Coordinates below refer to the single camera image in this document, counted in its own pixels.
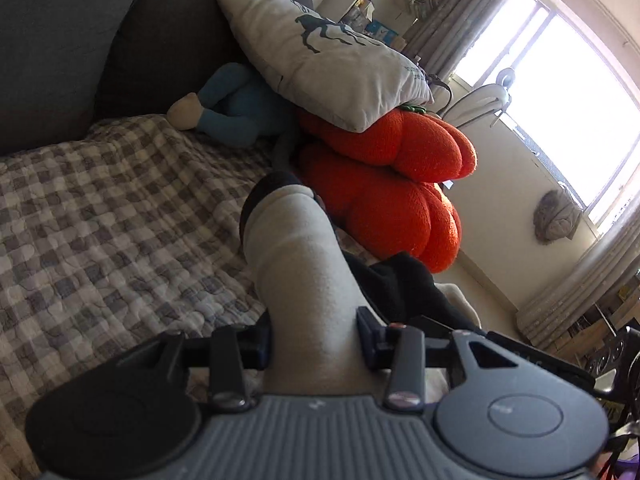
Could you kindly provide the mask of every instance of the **beige plush foot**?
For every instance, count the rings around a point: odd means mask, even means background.
[[[176,130],[191,130],[198,125],[203,111],[198,96],[191,92],[171,105],[166,120]]]

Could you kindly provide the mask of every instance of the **tiled floor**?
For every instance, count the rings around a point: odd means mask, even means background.
[[[521,339],[515,327],[512,312],[505,310],[480,283],[464,269],[462,264],[454,262],[449,269],[434,275],[438,283],[455,283],[459,286],[467,301],[480,316],[482,328],[494,330],[515,339]]]

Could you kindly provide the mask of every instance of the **bright window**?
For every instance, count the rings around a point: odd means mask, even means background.
[[[511,66],[505,122],[604,231],[640,190],[640,110],[603,57],[553,9],[508,0],[455,73],[475,88]]]

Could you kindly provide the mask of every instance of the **orange plush pumpkin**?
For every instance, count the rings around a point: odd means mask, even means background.
[[[301,176],[338,225],[378,258],[407,251],[431,272],[453,263],[460,219],[434,182],[476,168],[476,152],[459,130],[398,108],[361,134],[308,112],[300,112],[300,125],[324,141],[302,149]]]

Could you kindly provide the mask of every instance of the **curtain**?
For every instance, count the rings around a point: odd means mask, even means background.
[[[578,261],[568,276],[547,287],[516,316],[534,346],[546,348],[620,278],[640,263],[640,195]]]
[[[420,56],[420,66],[441,79],[449,77],[506,0],[440,0],[427,20],[404,35],[402,53]]]

